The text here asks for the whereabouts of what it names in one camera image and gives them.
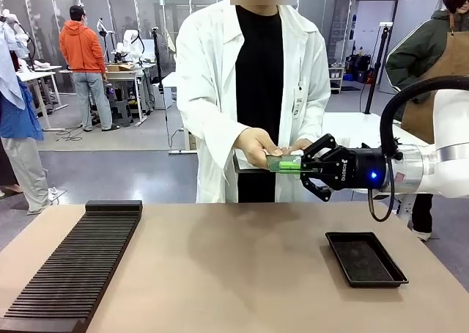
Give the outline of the person's left hand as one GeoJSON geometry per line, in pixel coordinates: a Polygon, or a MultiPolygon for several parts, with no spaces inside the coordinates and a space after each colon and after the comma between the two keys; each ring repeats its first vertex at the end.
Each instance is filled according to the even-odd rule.
{"type": "Polygon", "coordinates": [[[304,151],[312,144],[309,139],[299,139],[289,147],[282,147],[281,151],[284,155],[291,155],[292,153],[302,150],[304,151]]]}

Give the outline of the person's right hand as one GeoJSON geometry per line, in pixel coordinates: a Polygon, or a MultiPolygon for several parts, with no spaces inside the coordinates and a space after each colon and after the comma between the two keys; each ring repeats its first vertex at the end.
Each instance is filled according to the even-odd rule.
{"type": "Polygon", "coordinates": [[[241,150],[248,163],[261,169],[268,169],[267,155],[275,157],[283,153],[267,131],[261,128],[247,128],[235,140],[234,148],[241,150]]]}

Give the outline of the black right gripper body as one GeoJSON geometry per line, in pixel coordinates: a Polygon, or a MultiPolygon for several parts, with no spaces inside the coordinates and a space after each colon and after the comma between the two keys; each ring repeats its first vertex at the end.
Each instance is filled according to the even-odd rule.
{"type": "Polygon", "coordinates": [[[335,191],[380,189],[385,185],[387,166],[380,148],[338,146],[319,158],[320,180],[335,191]]]}

